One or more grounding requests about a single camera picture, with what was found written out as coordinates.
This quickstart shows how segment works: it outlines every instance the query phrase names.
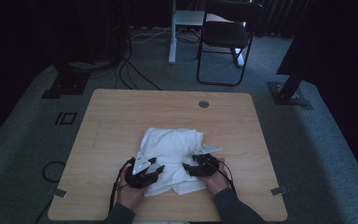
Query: black chair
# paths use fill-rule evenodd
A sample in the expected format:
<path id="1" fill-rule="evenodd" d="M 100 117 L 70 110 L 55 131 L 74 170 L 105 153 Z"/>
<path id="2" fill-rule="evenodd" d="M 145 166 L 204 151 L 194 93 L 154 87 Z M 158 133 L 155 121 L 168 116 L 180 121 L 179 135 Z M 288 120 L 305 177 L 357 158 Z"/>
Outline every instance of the black chair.
<path id="1" fill-rule="evenodd" d="M 254 30 L 263 14 L 263 8 L 256 3 L 234 2 L 225 0 L 206 1 L 205 14 L 202 22 L 199 50 L 197 54 L 197 81 L 203 84 L 237 86 L 242 82 L 245 67 L 252 45 Z M 215 15 L 226 21 L 207 21 L 209 15 Z M 203 43 L 210 47 L 231 49 L 231 52 L 203 50 Z M 240 80 L 235 83 L 205 81 L 200 78 L 202 52 L 234 54 L 234 63 L 238 61 L 242 51 L 247 48 L 241 70 Z"/>

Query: wooden table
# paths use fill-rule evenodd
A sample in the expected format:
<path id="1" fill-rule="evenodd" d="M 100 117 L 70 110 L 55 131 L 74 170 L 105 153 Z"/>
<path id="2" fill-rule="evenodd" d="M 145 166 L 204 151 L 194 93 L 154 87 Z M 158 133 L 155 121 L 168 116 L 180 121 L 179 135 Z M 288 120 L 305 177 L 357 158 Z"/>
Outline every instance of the wooden table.
<path id="1" fill-rule="evenodd" d="M 207 101 L 209 107 L 199 106 Z M 89 102 L 48 217 L 102 220 L 119 168 L 136 156 L 149 127 L 196 129 L 203 143 L 221 146 L 239 198 L 267 221 L 287 218 L 269 152 L 246 93 L 97 90 Z M 142 221 L 218 221 L 207 189 L 178 196 L 173 190 L 145 198 L 135 211 Z"/>

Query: sleeve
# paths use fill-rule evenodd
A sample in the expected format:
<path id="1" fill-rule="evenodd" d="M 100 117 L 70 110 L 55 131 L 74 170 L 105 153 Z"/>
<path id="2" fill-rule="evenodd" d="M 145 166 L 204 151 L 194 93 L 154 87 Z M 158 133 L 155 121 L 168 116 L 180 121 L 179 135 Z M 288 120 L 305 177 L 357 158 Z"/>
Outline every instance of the sleeve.
<path id="1" fill-rule="evenodd" d="M 213 197 L 213 201 L 223 223 L 266 223 L 252 208 L 242 203 L 230 188 L 223 189 L 217 193 Z"/>
<path id="2" fill-rule="evenodd" d="M 115 203 L 103 224 L 131 224 L 135 213 L 121 203 Z"/>

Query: white table leg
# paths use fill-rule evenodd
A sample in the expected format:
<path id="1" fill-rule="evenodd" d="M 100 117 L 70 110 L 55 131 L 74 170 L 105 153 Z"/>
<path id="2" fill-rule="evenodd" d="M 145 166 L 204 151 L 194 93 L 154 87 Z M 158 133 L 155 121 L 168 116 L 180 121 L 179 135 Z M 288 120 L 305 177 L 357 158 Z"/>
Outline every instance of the white table leg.
<path id="1" fill-rule="evenodd" d="M 170 47 L 169 64 L 175 64 L 176 61 L 176 0 L 172 0 L 172 36 Z"/>

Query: small hole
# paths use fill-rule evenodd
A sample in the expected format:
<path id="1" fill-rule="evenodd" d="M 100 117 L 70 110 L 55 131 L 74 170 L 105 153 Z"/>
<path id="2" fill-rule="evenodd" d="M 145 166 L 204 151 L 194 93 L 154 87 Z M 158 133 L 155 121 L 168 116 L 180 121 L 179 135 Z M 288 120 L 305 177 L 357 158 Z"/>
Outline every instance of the small hole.
<path id="1" fill-rule="evenodd" d="M 202 108 L 207 108 L 209 106 L 208 101 L 200 101 L 199 106 Z"/>

